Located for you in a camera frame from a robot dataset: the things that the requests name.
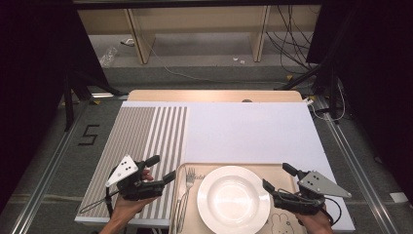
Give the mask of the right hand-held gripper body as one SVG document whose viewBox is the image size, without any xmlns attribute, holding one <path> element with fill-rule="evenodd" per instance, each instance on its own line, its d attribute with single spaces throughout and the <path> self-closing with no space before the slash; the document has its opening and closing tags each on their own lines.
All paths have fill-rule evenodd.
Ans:
<svg viewBox="0 0 413 234">
<path fill-rule="evenodd" d="M 323 209 L 326 195 L 351 198 L 352 194 L 320 174 L 317 171 L 289 170 L 288 173 L 298 177 L 297 193 L 272 189 L 274 206 L 301 215 L 315 215 Z"/>
</svg>

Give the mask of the clear plastic wrapper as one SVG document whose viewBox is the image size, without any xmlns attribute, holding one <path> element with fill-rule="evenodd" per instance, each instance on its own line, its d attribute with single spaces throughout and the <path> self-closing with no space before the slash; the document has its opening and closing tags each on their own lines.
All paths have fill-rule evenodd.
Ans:
<svg viewBox="0 0 413 234">
<path fill-rule="evenodd" d="M 99 59 L 100 65 L 104 68 L 110 67 L 114 63 L 117 54 L 118 50 L 115 47 L 108 48 L 104 55 Z"/>
</svg>

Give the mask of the black curtain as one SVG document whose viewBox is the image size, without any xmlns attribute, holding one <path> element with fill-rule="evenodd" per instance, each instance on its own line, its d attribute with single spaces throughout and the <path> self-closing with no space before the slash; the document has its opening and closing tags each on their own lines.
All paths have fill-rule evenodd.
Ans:
<svg viewBox="0 0 413 234">
<path fill-rule="evenodd" d="M 56 114 L 66 84 L 105 84 L 73 0 L 0 0 L 0 213 Z"/>
<path fill-rule="evenodd" d="M 333 59 L 375 155 L 413 203 L 413 0 L 320 0 L 308 61 L 320 62 L 348 15 Z"/>
</svg>

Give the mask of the white floor tag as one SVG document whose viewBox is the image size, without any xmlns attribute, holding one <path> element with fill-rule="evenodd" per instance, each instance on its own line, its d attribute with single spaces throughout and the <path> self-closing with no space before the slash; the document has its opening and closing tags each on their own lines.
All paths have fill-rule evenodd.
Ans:
<svg viewBox="0 0 413 234">
<path fill-rule="evenodd" d="M 395 203 L 406 203 L 408 201 L 406 195 L 403 192 L 394 192 L 391 193 L 390 196 Z"/>
</svg>

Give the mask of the metal floor rail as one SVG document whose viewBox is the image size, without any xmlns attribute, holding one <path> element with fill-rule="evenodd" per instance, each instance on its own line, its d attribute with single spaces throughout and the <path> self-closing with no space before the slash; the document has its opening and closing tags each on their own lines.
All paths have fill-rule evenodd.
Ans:
<svg viewBox="0 0 413 234">
<path fill-rule="evenodd" d="M 58 138 L 58 145 L 56 149 L 47 160 L 47 165 L 40 170 L 41 176 L 37 180 L 34 190 L 26 197 L 18 194 L 12 196 L 12 200 L 23 203 L 23 208 L 19 213 L 10 234 L 26 234 L 29 230 L 31 223 L 45 198 L 45 194 L 47 193 L 56 175 L 67 148 L 69 147 L 70 141 L 77 130 L 78 123 L 83 117 L 88 105 L 88 101 L 80 100 L 74 107 L 76 112 L 75 117 L 68 125 L 64 127 L 61 137 Z"/>
<path fill-rule="evenodd" d="M 353 178 L 357 182 L 361 194 L 372 212 L 383 234 L 398 234 L 398 229 L 393 222 L 388 209 L 383 200 L 373 187 L 367 173 L 363 170 L 361 163 L 351 148 L 348 140 L 342 132 L 340 126 L 335 122 L 330 114 L 325 113 L 326 123 L 332 132 L 338 146 L 345 158 L 347 165 L 352 172 Z"/>
</svg>

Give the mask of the grey striped placemat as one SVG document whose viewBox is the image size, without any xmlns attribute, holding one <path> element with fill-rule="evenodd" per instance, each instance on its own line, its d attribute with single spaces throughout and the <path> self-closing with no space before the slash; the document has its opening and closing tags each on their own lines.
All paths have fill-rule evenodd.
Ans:
<svg viewBox="0 0 413 234">
<path fill-rule="evenodd" d="M 186 106 L 123 106 L 75 220 L 82 223 L 108 220 L 108 211 L 102 201 L 107 189 L 105 183 L 124 156 L 130 155 L 139 162 L 159 155 L 160 162 L 151 168 L 155 179 L 183 164 L 188 120 L 189 108 Z"/>
</svg>

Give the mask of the person's left hand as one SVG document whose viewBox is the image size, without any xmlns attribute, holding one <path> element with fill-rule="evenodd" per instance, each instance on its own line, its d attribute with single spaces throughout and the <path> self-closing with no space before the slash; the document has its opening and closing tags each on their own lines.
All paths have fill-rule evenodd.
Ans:
<svg viewBox="0 0 413 234">
<path fill-rule="evenodd" d="M 145 206 L 156 200 L 156 197 L 147 198 L 138 201 L 125 200 L 122 196 L 119 196 L 114 211 L 110 217 L 109 224 L 122 228 L 129 221 L 134 218 Z"/>
</svg>

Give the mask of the person's right hand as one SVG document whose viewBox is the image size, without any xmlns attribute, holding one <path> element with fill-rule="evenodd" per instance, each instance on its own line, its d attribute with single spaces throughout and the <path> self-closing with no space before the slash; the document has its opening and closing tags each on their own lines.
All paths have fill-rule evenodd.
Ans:
<svg viewBox="0 0 413 234">
<path fill-rule="evenodd" d="M 296 218 L 305 226 L 308 234 L 333 234 L 329 217 L 324 209 L 314 215 L 296 214 Z"/>
</svg>

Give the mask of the black metal stand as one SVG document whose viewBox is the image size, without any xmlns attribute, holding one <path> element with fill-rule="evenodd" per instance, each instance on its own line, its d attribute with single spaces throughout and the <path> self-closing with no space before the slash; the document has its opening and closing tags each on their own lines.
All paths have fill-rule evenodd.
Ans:
<svg viewBox="0 0 413 234">
<path fill-rule="evenodd" d="M 126 92 L 122 92 L 112 88 L 107 82 L 94 79 L 92 76 L 84 72 L 76 70 L 69 71 L 63 79 L 63 97 L 66 116 L 66 132 L 71 128 L 71 126 L 74 123 L 72 94 L 75 94 L 79 100 L 90 100 L 92 98 L 92 93 L 89 90 L 89 86 L 99 87 L 103 91 L 106 91 L 115 97 L 123 97 L 128 95 L 128 93 Z"/>
<path fill-rule="evenodd" d="M 337 100 L 340 94 L 338 77 L 336 76 L 333 65 L 329 62 L 318 64 L 298 78 L 292 79 L 286 85 L 276 88 L 276 91 L 289 91 L 313 76 L 316 77 L 314 83 L 311 85 L 313 93 L 320 95 L 325 90 L 328 90 L 328 113 L 332 121 L 338 121 L 340 119 L 337 113 Z"/>
</svg>

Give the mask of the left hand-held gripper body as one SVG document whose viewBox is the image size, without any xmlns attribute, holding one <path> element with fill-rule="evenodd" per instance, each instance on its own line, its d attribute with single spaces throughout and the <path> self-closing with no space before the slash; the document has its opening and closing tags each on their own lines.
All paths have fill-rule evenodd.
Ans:
<svg viewBox="0 0 413 234">
<path fill-rule="evenodd" d="M 146 181 L 143 178 L 146 168 L 145 161 L 136 162 L 130 155 L 126 155 L 112 170 L 105 186 L 109 188 L 115 184 L 125 200 L 138 201 L 159 197 L 163 194 L 166 185 L 163 180 Z"/>
</svg>

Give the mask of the white board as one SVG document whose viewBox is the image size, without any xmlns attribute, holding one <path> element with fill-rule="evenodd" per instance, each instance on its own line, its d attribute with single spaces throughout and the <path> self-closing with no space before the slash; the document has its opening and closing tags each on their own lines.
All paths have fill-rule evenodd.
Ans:
<svg viewBox="0 0 413 234">
<path fill-rule="evenodd" d="M 302 101 L 126 101 L 123 106 L 188 107 L 183 164 L 288 163 L 299 170 L 333 176 L 310 111 Z"/>
</svg>

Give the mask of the metal fork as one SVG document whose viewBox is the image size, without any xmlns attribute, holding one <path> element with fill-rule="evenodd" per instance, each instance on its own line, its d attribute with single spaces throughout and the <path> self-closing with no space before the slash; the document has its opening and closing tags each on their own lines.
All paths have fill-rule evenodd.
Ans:
<svg viewBox="0 0 413 234">
<path fill-rule="evenodd" d="M 195 176 L 196 176 L 195 170 L 193 168 L 186 169 L 185 173 L 186 173 L 185 190 L 179 200 L 179 206 L 177 210 L 177 220 L 176 220 L 176 232 L 177 233 L 180 233 L 183 229 L 183 222 L 184 222 L 184 217 L 186 213 L 188 196 L 189 196 L 190 189 L 194 185 Z"/>
</svg>

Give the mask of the white plate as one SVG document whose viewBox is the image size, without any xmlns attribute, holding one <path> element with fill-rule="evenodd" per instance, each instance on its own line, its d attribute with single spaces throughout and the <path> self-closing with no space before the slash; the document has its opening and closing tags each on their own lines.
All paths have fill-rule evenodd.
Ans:
<svg viewBox="0 0 413 234">
<path fill-rule="evenodd" d="M 269 216 L 271 201 L 258 175 L 244 167 L 225 166 L 204 177 L 197 207 L 214 234 L 257 234 Z"/>
</svg>

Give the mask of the light wooden bench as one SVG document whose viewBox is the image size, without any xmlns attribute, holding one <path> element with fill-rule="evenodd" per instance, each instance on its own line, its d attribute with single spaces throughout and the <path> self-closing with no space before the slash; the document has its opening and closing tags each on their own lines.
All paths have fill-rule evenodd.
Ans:
<svg viewBox="0 0 413 234">
<path fill-rule="evenodd" d="M 247 32 L 255 62 L 261 60 L 264 34 L 284 31 L 292 16 L 295 31 L 315 29 L 320 6 L 192 7 L 115 10 L 80 10 L 90 35 L 130 34 L 138 61 L 148 62 L 158 34 Z"/>
</svg>

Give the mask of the light wooden tray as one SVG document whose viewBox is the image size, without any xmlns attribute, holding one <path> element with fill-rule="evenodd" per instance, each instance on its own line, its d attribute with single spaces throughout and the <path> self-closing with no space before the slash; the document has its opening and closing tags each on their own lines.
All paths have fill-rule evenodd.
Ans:
<svg viewBox="0 0 413 234">
<path fill-rule="evenodd" d="M 183 229 L 177 234 L 214 234 L 202 221 L 197 207 L 197 194 L 204 177 L 213 170 L 225 166 L 239 166 L 251 170 L 261 179 L 266 179 L 277 188 L 289 192 L 296 191 L 296 185 L 291 175 L 282 169 L 280 164 L 212 164 L 212 163 L 186 163 L 186 169 L 195 170 L 195 182 L 190 189 L 186 213 L 183 222 Z M 271 209 L 266 223 L 257 234 L 306 234 L 305 228 L 298 223 L 295 215 L 278 209 L 274 206 L 273 197 L 269 194 Z M 173 218 L 170 219 L 169 234 L 171 234 L 171 225 Z"/>
</svg>

